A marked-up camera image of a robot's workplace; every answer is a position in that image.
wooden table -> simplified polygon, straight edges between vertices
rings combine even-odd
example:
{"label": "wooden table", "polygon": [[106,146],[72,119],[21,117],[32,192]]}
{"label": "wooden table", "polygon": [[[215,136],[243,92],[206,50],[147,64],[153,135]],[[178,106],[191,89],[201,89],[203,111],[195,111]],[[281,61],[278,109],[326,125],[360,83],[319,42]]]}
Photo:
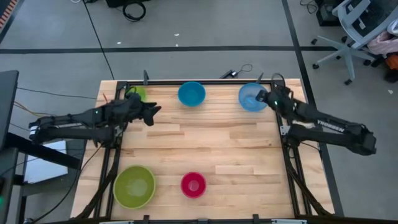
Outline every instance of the wooden table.
{"label": "wooden table", "polygon": [[[105,103],[103,94],[108,100],[114,98],[116,82],[101,82],[96,106]],[[286,82],[294,96],[304,101],[300,80]],[[157,181],[155,195],[138,210],[114,202],[112,220],[142,220],[143,215],[150,215],[151,220],[241,219],[253,214],[260,218],[294,217],[275,113],[269,107],[259,113],[244,111],[238,102],[241,86],[205,85],[206,99],[196,108],[179,102],[178,85],[146,87],[147,101],[157,102],[162,109],[152,127],[142,121],[129,124],[118,172],[134,164],[147,166]],[[85,160],[93,149],[88,143]],[[308,188],[333,213],[319,152],[303,144],[298,150]],[[96,192],[103,156],[100,150],[82,172],[71,217],[78,215]],[[190,171],[202,173],[208,184],[205,194],[197,199],[186,198],[180,190],[182,176]],[[303,211],[297,186],[296,191]],[[107,197],[106,192],[102,215]]]}

